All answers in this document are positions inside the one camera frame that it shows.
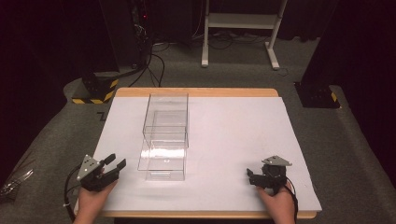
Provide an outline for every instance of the transparent plastic container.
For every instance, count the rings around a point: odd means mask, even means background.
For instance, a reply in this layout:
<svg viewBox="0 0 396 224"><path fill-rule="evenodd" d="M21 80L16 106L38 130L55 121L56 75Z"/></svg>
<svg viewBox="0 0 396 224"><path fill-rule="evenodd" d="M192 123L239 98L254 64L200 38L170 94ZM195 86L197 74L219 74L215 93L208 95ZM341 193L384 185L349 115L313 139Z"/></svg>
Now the transparent plastic container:
<svg viewBox="0 0 396 224"><path fill-rule="evenodd" d="M139 170L147 180L184 180L189 147L189 95L152 93L143 127Z"/></svg>

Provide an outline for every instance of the person's left hand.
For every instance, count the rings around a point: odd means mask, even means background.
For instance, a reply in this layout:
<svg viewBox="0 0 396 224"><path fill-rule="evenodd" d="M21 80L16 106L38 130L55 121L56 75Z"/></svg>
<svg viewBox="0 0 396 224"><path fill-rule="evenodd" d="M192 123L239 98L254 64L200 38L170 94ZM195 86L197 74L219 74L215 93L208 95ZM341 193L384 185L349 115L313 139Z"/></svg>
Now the person's left hand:
<svg viewBox="0 0 396 224"><path fill-rule="evenodd" d="M78 213L74 223L93 223L102 211L108 194L114 189L117 182L118 180L114 181L100 192L81 188L78 194Z"/></svg>

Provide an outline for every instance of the silver mounting plate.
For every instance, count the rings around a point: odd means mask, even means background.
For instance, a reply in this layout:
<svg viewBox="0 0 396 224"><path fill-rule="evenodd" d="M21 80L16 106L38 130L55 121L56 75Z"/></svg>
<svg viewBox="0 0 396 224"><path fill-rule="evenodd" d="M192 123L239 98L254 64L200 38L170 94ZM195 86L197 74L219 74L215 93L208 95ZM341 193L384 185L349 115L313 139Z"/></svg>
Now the silver mounting plate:
<svg viewBox="0 0 396 224"><path fill-rule="evenodd" d="M89 155L85 155L84 161L82 161L81 168L79 169L77 180L81 180L86 175L90 174L94 169L99 166L100 162L96 161Z"/></svg>
<svg viewBox="0 0 396 224"><path fill-rule="evenodd" d="M286 161L278 156L268 157L267 159L262 160L262 162L268 165L291 166L291 162Z"/></svg>

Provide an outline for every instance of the white tabletop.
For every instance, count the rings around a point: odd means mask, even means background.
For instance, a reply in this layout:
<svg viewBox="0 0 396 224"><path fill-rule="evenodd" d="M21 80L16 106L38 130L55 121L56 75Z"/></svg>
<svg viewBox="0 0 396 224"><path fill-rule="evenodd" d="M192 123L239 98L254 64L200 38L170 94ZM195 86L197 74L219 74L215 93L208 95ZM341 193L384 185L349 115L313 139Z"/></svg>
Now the white tabletop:
<svg viewBox="0 0 396 224"><path fill-rule="evenodd" d="M268 217L247 168L260 174L261 160L273 155L292 163L287 176L297 191L299 218L321 211L282 98L190 96L184 181L147 181L137 170L148 100L113 100L93 157L116 153L107 170L123 159L127 165L103 216Z"/></svg>

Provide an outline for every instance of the human hand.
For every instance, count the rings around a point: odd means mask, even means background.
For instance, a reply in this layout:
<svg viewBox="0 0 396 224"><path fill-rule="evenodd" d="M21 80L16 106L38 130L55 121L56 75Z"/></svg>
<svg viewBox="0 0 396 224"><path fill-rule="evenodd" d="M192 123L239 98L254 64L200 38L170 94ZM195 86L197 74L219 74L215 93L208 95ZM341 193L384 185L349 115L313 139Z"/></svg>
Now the human hand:
<svg viewBox="0 0 396 224"><path fill-rule="evenodd" d="M105 205L108 194L114 189L118 180L109 184L100 192L81 188L78 194L78 213L74 224L93 223Z"/></svg>
<svg viewBox="0 0 396 224"><path fill-rule="evenodd" d="M291 189L289 181L286 186ZM279 192L274 196L269 195L261 187L256 187L256 189L267 208L268 214L276 224L295 223L294 202L285 187L280 188Z"/></svg>

